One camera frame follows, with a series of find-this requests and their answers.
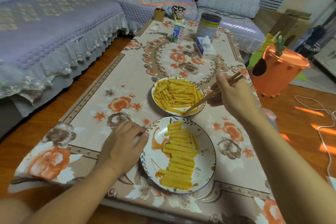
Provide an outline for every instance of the floral tablecloth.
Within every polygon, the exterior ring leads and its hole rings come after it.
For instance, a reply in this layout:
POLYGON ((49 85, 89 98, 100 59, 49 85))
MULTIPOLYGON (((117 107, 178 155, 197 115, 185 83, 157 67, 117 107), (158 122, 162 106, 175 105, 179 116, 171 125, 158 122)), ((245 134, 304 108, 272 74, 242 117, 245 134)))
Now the floral tablecloth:
MULTIPOLYGON (((83 179, 120 121, 132 120, 147 128, 166 116, 153 103, 150 93, 159 78, 181 76, 208 94, 217 72, 232 75, 240 71, 260 106, 232 34, 219 28, 213 40, 217 58, 203 60, 195 48, 197 26, 195 21, 186 21, 183 42, 174 44, 170 42, 174 21, 149 21, 24 158, 9 190, 38 186, 45 180, 65 185, 83 179), (168 36, 148 34, 153 26, 168 36)), ((117 199, 166 213, 161 216, 169 221, 176 221, 172 216, 177 216, 180 220, 211 223, 281 223, 266 176, 237 120, 224 107, 209 105, 190 119, 207 132, 216 149, 215 173, 203 189, 187 195, 169 194, 156 187, 136 165, 113 185, 105 201, 117 199)), ((164 144, 155 138, 150 138, 149 143, 156 148, 164 144)))

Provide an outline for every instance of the small gold box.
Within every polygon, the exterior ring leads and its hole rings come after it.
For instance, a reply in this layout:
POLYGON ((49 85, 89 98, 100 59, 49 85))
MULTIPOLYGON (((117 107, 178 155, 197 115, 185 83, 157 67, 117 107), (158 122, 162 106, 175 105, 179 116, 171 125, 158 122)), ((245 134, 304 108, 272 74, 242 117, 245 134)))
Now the small gold box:
POLYGON ((155 21, 159 21, 159 22, 163 22, 165 14, 166 14, 166 10, 160 9, 160 8, 156 8, 154 10, 154 20, 155 21))

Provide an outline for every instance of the metal can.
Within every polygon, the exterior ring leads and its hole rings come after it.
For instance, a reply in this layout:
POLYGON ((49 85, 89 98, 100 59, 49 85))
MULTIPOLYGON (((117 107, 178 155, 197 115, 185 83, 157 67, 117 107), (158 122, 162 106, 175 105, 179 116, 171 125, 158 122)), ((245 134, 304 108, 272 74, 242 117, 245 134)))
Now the metal can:
POLYGON ((216 14, 202 13, 201 20, 199 21, 196 31, 196 38, 208 36, 212 42, 221 19, 222 18, 216 14))

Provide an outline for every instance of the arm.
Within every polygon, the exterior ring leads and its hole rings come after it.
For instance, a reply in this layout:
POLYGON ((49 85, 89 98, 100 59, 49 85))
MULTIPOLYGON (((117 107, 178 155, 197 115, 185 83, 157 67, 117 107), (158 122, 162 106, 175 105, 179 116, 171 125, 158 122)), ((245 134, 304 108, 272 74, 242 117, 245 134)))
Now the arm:
POLYGON ((217 74, 221 95, 211 106, 223 105, 243 125, 266 173, 275 200, 287 223, 335 223, 336 193, 280 136, 259 112, 245 80, 229 86, 217 74))
POLYGON ((130 121, 117 126, 105 141, 91 173, 23 223, 86 223, 120 175, 127 173, 138 161, 149 134, 142 134, 135 146, 133 140, 143 132, 142 127, 130 121))

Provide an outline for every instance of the plate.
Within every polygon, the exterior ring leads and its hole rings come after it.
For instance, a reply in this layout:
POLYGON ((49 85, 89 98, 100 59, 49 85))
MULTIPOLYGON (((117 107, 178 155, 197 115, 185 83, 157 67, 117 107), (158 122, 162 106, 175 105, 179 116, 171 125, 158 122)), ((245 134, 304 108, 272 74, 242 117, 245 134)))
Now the plate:
POLYGON ((215 171, 216 153, 210 137, 199 125, 183 117, 165 117, 151 124, 147 132, 149 140, 141 153, 140 161, 154 183, 166 191, 177 194, 193 193, 207 185, 215 171), (165 170, 170 160, 170 155, 162 151, 163 145, 169 143, 169 136, 165 136, 165 133, 168 131, 168 124, 174 121, 183 121, 182 129, 188 128, 190 133, 197 136, 199 143, 199 153, 194 158, 195 167, 191 176, 192 187, 189 190, 169 188, 160 184, 161 174, 158 171, 165 170))
MULTIPOLYGON (((153 96, 153 93, 154 93, 154 90, 158 84, 158 82, 161 82, 161 81, 164 81, 164 80, 168 80, 168 79, 183 79, 183 80, 186 80, 188 82, 191 82, 192 84, 194 84, 196 86, 196 89, 199 90, 201 93, 202 93, 202 97, 204 97, 204 93, 203 93, 203 90, 201 90, 201 88, 199 86, 197 86, 195 83, 193 83, 192 81, 188 80, 188 79, 185 79, 185 78, 182 78, 182 77, 176 77, 176 76, 168 76, 168 77, 164 77, 164 78, 161 78, 160 80, 158 80, 157 82, 155 82, 152 86, 152 99, 154 101, 154 103, 161 109, 163 110, 165 113, 167 114, 172 114, 172 115, 175 115, 175 116, 180 116, 180 117, 187 117, 187 116, 192 116, 192 115, 195 115, 197 113, 199 113, 200 111, 203 110, 203 108, 205 107, 205 103, 201 104, 198 106, 198 111, 197 112, 194 112, 194 113, 187 113, 186 115, 183 115, 183 114, 180 114, 180 113, 176 113, 176 112, 170 112, 170 111, 167 111, 165 109, 162 109, 158 104, 157 102, 154 100, 154 96, 153 96)), ((175 107, 172 107, 173 109, 176 109, 176 110, 180 110, 180 111, 187 111, 189 109, 189 107, 179 107, 179 108, 175 108, 175 107)))

